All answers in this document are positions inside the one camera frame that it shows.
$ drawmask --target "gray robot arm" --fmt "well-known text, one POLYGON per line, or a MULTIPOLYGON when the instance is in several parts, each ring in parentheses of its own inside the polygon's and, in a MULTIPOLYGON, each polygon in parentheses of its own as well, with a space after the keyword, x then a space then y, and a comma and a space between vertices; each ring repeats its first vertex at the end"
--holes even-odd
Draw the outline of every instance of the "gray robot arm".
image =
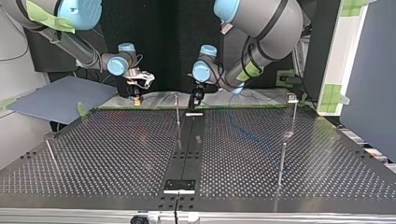
POLYGON ((227 71, 215 63, 216 48, 202 46, 192 75, 197 82, 236 94, 269 63, 290 54, 303 30, 303 12, 296 0, 217 0, 214 10, 251 37, 241 59, 227 71))
MULTIPOLYGON (((118 54, 100 54, 90 43, 77 35, 60 32, 46 25, 31 21, 27 12, 27 0, 0 0, 2 8, 25 28, 38 32, 50 43, 57 45, 76 58, 77 65, 85 68, 107 70, 114 76, 127 78, 128 84, 138 85, 137 80, 146 80, 142 89, 148 89, 154 75, 140 72, 134 44, 119 45, 118 54)), ((53 16, 64 17, 73 22, 76 30, 90 30, 99 22, 102 0, 30 0, 53 16)))

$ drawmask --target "perforated table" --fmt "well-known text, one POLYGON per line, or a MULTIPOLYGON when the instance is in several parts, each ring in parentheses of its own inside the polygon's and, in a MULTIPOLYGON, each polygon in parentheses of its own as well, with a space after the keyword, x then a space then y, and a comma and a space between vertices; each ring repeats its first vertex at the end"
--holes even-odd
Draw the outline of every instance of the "perforated table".
POLYGON ((396 215, 395 174, 308 108, 294 124, 291 108, 181 117, 96 111, 49 141, 56 160, 43 144, 0 171, 0 207, 396 215))

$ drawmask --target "metal rod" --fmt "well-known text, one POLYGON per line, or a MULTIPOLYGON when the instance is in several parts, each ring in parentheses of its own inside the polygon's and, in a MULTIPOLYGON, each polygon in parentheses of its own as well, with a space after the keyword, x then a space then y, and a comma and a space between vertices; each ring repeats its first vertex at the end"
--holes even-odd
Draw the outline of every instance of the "metal rod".
POLYGON ((297 115, 297 104, 294 104, 294 112, 293 112, 293 123, 291 124, 291 132, 294 133, 294 125, 295 125, 295 121, 296 121, 296 115, 297 115))
POLYGON ((294 124, 294 121, 296 120, 296 114, 297 114, 297 104, 298 104, 298 103, 295 103, 295 104, 294 104, 293 124, 294 124))
POLYGON ((277 184, 280 187, 282 186, 282 175, 283 175, 283 170, 284 170, 284 166, 285 166, 286 146, 287 145, 288 145, 287 143, 283 143, 282 152, 281 152, 281 155, 280 155, 279 178, 277 180, 277 184))
POLYGON ((53 154, 52 147, 50 146, 50 141, 46 140, 47 147, 49 148, 50 157, 55 160, 55 155, 53 154))
POLYGON ((175 105, 176 105, 176 112, 177 112, 177 126, 180 126, 180 114, 179 114, 179 108, 178 108, 178 95, 177 95, 177 93, 175 95, 175 105))

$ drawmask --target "black mount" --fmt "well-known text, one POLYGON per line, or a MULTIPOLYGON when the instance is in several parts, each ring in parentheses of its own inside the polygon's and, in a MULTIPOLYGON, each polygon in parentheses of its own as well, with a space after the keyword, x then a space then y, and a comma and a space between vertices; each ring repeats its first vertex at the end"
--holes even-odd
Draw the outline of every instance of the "black mount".
POLYGON ((205 88, 207 84, 194 81, 192 94, 189 100, 189 113, 198 112, 195 107, 200 105, 205 97, 205 88))

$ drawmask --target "blue joint cap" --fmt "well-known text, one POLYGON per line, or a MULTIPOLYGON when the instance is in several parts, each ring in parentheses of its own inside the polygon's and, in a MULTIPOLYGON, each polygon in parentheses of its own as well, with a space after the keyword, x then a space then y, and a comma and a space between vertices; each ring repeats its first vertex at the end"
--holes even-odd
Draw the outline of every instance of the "blue joint cap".
POLYGON ((210 68, 204 62, 196 62, 192 69, 192 76, 199 82, 206 82, 210 79, 210 68))
POLYGON ((236 16, 240 0, 216 0, 215 14, 225 22, 231 22, 236 16))
POLYGON ((102 0, 67 0, 60 2, 58 17, 73 22, 76 30, 91 30, 102 15, 102 0))
POLYGON ((209 55, 209 56, 213 56, 213 57, 218 56, 218 49, 216 49, 215 47, 213 47, 211 45, 201 46, 200 52, 203 54, 209 55))
POLYGON ((241 92, 242 92, 242 90, 244 89, 244 87, 245 87, 245 82, 241 83, 241 85, 239 85, 239 88, 236 89, 236 90, 234 90, 234 91, 232 92, 232 94, 234 94, 234 95, 239 95, 239 94, 241 94, 241 92))
POLYGON ((117 77, 123 76, 128 67, 128 62, 121 57, 114 57, 107 63, 107 70, 117 77))
POLYGON ((134 48, 134 44, 131 43, 124 43, 119 45, 119 52, 136 52, 136 49, 134 48))

